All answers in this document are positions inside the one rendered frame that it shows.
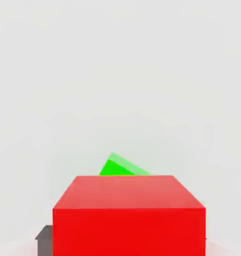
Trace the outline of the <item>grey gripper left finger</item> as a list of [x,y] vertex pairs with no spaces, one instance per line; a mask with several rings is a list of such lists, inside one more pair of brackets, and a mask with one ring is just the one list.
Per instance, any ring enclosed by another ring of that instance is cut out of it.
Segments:
[[45,225],[34,241],[27,241],[16,250],[15,256],[53,256],[53,226]]

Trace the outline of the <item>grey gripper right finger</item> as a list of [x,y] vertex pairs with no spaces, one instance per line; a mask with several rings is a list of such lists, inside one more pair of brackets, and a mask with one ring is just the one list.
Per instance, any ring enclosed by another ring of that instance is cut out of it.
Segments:
[[223,246],[211,241],[208,238],[205,240],[205,245],[206,256],[227,256],[227,250]]

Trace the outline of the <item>small red cube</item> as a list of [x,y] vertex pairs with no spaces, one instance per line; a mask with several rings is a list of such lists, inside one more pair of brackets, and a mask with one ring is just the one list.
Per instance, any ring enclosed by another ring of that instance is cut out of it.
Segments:
[[53,256],[206,256],[206,208],[171,175],[77,176],[52,225]]

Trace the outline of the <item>small green cube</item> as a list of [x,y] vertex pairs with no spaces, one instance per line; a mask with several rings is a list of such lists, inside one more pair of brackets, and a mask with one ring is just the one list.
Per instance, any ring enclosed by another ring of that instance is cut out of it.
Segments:
[[100,176],[146,176],[147,171],[126,160],[122,156],[111,152],[109,158],[99,173]]

